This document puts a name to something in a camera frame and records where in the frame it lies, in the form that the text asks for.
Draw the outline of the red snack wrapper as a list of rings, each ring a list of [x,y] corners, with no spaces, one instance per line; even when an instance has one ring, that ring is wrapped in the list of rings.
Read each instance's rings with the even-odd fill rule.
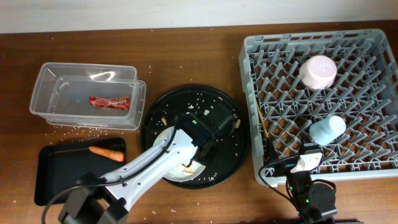
[[[90,96],[89,104],[94,107],[111,108],[116,110],[129,110],[131,102],[129,97],[104,98],[99,96]]]

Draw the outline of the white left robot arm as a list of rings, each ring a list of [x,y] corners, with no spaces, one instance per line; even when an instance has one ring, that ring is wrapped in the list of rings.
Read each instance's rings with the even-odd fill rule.
[[[159,134],[152,147],[122,167],[96,177],[91,172],[54,196],[45,206],[41,222],[62,196],[60,223],[126,223],[134,204],[167,173],[191,163],[201,147],[233,134],[236,118],[231,110],[216,105],[202,114],[172,110],[173,125]]]

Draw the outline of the orange carrot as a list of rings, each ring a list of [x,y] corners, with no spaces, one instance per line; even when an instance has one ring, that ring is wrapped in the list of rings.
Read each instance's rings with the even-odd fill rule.
[[[124,153],[120,152],[120,151],[112,151],[112,150],[105,149],[102,147],[97,147],[97,146],[90,146],[89,150],[92,153],[106,157],[113,161],[122,162],[124,160]]]

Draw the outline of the grey plate with food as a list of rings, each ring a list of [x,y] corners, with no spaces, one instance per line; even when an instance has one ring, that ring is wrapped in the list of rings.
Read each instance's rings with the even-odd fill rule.
[[[205,165],[192,161],[191,164],[180,164],[175,167],[168,174],[165,174],[164,178],[173,182],[186,182],[199,176],[205,168]]]

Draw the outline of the wooden chopstick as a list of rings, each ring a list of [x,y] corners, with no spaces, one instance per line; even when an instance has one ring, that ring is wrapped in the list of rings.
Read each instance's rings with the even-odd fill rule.
[[[259,103],[257,101],[256,101],[256,106],[257,106],[257,113],[259,115],[259,120],[260,120],[262,128],[264,130],[264,135],[265,135],[266,138],[269,138],[269,134],[267,132],[266,124],[264,122],[264,117],[262,115],[262,111],[261,111]]]

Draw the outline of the light blue cup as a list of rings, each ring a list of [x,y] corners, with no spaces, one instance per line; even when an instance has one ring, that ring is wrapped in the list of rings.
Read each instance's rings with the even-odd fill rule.
[[[334,141],[346,131],[346,123],[339,116],[330,116],[316,123],[309,129],[309,135],[313,141],[321,146]]]

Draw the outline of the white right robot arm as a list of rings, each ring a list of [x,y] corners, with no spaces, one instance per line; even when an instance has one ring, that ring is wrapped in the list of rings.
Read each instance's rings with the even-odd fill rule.
[[[266,161],[258,173],[272,168],[275,174],[284,175],[287,194],[276,190],[263,177],[260,180],[295,207],[302,223],[335,222],[336,185],[328,180],[313,180],[310,174],[321,164],[322,159],[320,146],[310,142],[306,136],[302,136],[298,153],[283,159],[278,158],[271,139],[266,138]]]

